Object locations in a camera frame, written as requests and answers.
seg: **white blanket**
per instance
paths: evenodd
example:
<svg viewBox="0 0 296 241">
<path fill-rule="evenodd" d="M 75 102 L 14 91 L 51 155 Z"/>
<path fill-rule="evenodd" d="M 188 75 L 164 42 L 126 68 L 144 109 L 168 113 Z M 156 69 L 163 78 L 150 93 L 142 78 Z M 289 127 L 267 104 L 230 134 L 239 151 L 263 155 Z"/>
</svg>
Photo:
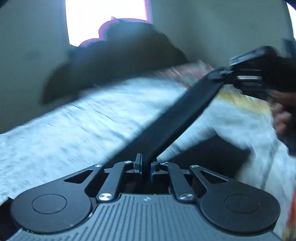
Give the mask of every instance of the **white blanket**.
<svg viewBox="0 0 296 241">
<path fill-rule="evenodd" d="M 0 204 L 27 189 L 105 163 L 185 91 L 172 80 L 131 79 L 93 90 L 78 101 L 0 135 Z M 228 87 L 224 93 L 232 91 Z M 221 95 L 159 159 L 168 160 L 215 132 L 240 148 L 252 148 L 252 158 L 237 179 L 278 199 L 281 216 L 275 233 L 281 236 L 296 166 L 285 145 L 277 140 L 271 123 L 270 112 L 241 108 Z"/>
</svg>

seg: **black circular cap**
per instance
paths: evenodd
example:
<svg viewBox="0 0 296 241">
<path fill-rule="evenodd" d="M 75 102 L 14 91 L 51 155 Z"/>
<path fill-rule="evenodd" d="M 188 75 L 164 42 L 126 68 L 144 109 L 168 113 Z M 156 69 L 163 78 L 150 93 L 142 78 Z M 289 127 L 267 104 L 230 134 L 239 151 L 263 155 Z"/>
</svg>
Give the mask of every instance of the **black circular cap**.
<svg viewBox="0 0 296 241">
<path fill-rule="evenodd" d="M 29 189 L 10 206 L 15 223 L 29 232 L 53 234 L 79 225 L 92 205 L 84 185 L 56 180 Z"/>
<path fill-rule="evenodd" d="M 225 205 L 235 213 L 251 213 L 259 208 L 260 202 L 248 194 L 233 194 L 226 198 Z"/>
<path fill-rule="evenodd" d="M 211 185 L 201 198 L 200 210 L 214 226 L 236 235 L 271 231 L 280 214 L 272 195 L 235 181 Z"/>
<path fill-rule="evenodd" d="M 53 214 L 62 211 L 67 205 L 67 200 L 57 194 L 45 194 L 34 199 L 32 207 L 42 214 Z"/>
</svg>

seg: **black strap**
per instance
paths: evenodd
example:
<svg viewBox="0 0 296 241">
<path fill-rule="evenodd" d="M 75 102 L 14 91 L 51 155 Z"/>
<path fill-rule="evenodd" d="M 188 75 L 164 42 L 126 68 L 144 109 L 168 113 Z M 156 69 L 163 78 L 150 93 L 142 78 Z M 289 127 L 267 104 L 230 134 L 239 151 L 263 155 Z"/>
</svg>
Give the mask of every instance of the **black strap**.
<svg viewBox="0 0 296 241">
<path fill-rule="evenodd" d="M 223 85 L 223 80 L 212 80 L 208 75 L 203 77 L 125 149 L 115 155 L 105 168 L 111 168 L 119 161 L 134 161 L 137 153 L 141 153 L 143 173 L 148 172 L 150 163 L 202 114 Z"/>
</svg>

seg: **beige wall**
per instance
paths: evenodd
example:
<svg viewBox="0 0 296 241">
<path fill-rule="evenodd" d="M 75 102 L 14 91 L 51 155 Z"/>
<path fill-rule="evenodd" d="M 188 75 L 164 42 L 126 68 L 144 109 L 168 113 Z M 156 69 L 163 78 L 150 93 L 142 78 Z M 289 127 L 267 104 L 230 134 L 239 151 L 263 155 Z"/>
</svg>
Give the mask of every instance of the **beige wall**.
<svg viewBox="0 0 296 241">
<path fill-rule="evenodd" d="M 10 0 L 0 9 L 0 133 L 53 109 L 40 97 L 67 59 L 64 0 Z"/>
<path fill-rule="evenodd" d="M 190 54 L 190 25 L 186 12 L 188 0 L 150 0 L 153 24 L 187 56 Z"/>
<path fill-rule="evenodd" d="M 191 60 L 213 67 L 262 45 L 284 53 L 283 38 L 292 38 L 287 5 L 281 0 L 189 0 Z"/>
</svg>

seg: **silver screw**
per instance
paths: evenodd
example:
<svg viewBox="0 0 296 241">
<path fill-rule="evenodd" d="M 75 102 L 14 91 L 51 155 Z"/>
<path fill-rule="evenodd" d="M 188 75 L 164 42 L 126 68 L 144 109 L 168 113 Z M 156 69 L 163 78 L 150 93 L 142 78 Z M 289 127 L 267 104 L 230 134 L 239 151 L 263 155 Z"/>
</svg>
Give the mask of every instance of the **silver screw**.
<svg viewBox="0 0 296 241">
<path fill-rule="evenodd" d="M 183 193 L 179 195 L 179 198 L 183 201 L 191 201 L 193 200 L 193 195 L 190 193 Z"/>
<path fill-rule="evenodd" d="M 112 198 L 112 194 L 110 193 L 101 193 L 98 195 L 98 199 L 101 201 L 109 201 Z"/>
</svg>

